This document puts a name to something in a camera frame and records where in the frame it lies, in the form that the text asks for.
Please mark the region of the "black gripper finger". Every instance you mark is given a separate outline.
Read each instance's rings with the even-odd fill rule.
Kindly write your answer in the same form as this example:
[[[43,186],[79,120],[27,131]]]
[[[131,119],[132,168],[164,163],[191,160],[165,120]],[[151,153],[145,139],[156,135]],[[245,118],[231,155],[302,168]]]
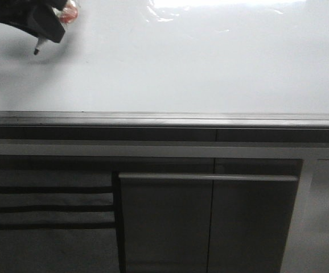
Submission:
[[[60,43],[65,29],[47,5],[36,5],[28,12],[26,18],[27,32],[35,37],[44,37],[54,43]]]
[[[62,11],[67,1],[0,1],[0,23],[43,27],[57,23],[53,8]]]

